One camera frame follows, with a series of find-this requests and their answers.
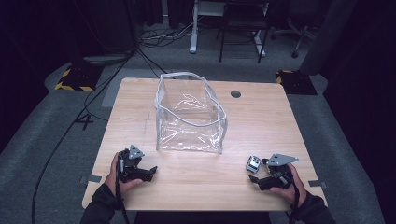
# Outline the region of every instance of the desk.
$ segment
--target desk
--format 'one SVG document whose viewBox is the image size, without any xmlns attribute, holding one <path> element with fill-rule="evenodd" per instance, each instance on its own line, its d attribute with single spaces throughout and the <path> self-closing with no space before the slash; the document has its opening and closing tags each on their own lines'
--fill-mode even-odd
<svg viewBox="0 0 396 224">
<path fill-rule="evenodd" d="M 224 1 L 194 1 L 194 13 L 192 15 L 192 34 L 190 43 L 190 53 L 197 52 L 197 42 L 198 42 L 198 16 L 222 16 L 223 7 L 225 5 Z M 262 49 L 260 32 L 254 37 L 254 42 L 256 43 L 257 52 L 260 54 Z M 265 56 L 265 51 L 262 51 L 262 57 Z"/>
<path fill-rule="evenodd" d="M 308 180 L 317 175 L 291 111 L 287 96 L 278 84 L 210 81 L 228 116 L 223 153 L 156 150 L 158 79 L 125 78 L 108 121 L 92 175 L 101 183 L 90 182 L 83 207 L 92 200 L 105 181 L 117 151 L 131 144 L 146 156 L 139 167 L 158 165 L 151 182 L 134 188 L 125 197 L 127 210 L 149 211 L 286 211 L 290 206 L 269 191 L 260 191 L 250 182 L 245 169 L 250 155 L 270 158 L 274 153 L 298 157 L 297 167 L 306 188 L 324 199 L 319 187 Z M 170 80 L 183 84 L 189 80 Z M 231 91 L 242 96 L 233 98 Z M 257 177 L 266 176 L 261 167 Z"/>
</svg>

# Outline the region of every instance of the clear plastic bag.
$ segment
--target clear plastic bag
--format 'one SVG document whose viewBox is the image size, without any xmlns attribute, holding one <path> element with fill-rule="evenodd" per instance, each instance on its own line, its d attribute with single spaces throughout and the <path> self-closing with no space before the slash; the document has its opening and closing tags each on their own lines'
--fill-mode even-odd
<svg viewBox="0 0 396 224">
<path fill-rule="evenodd" d="M 166 79 L 177 76 L 196 80 Z M 157 150 L 222 153 L 227 116 L 205 78 L 187 72 L 161 75 L 155 105 Z"/>
</svg>

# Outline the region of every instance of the chair wheel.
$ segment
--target chair wheel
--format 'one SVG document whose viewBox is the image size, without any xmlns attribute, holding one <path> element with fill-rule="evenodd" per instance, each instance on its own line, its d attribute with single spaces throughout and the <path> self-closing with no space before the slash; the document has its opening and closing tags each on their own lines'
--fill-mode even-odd
<svg viewBox="0 0 396 224">
<path fill-rule="evenodd" d="M 297 51 L 294 51 L 294 52 L 291 54 L 291 57 L 293 57 L 293 58 L 298 58 L 298 52 L 297 52 Z"/>
</svg>

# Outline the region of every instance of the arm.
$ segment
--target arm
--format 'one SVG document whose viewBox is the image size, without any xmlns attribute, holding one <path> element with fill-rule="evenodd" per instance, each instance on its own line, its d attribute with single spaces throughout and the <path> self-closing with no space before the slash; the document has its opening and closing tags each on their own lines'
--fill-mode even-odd
<svg viewBox="0 0 396 224">
<path fill-rule="evenodd" d="M 296 220 L 301 220 L 306 224 L 326 224 L 335 223 L 332 219 L 329 209 L 324 204 L 324 201 L 319 196 L 313 196 L 306 191 L 303 182 L 298 176 L 296 168 L 288 164 L 291 173 L 293 174 L 294 183 L 300 191 L 300 198 L 297 204 L 297 212 L 295 214 Z M 294 205 L 294 187 L 290 185 L 288 189 L 271 188 L 273 193 L 285 198 L 290 204 Z"/>
<path fill-rule="evenodd" d="M 96 190 L 92 196 L 92 202 L 88 204 L 82 215 L 80 224 L 88 223 L 110 223 L 115 210 L 119 210 L 119 203 L 116 199 L 116 172 L 117 172 L 118 153 L 111 162 L 110 174 L 107 176 L 105 183 Z M 128 190 L 143 183 L 141 179 L 135 179 L 127 183 L 120 181 L 120 193 L 123 198 Z"/>
</svg>

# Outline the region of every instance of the black round hole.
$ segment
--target black round hole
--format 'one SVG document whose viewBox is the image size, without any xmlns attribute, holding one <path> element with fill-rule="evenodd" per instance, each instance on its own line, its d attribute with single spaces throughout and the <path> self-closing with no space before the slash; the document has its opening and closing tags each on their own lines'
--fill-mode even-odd
<svg viewBox="0 0 396 224">
<path fill-rule="evenodd" d="M 231 96 L 233 98 L 239 98 L 239 97 L 241 97 L 241 92 L 240 91 L 231 91 Z"/>
</svg>

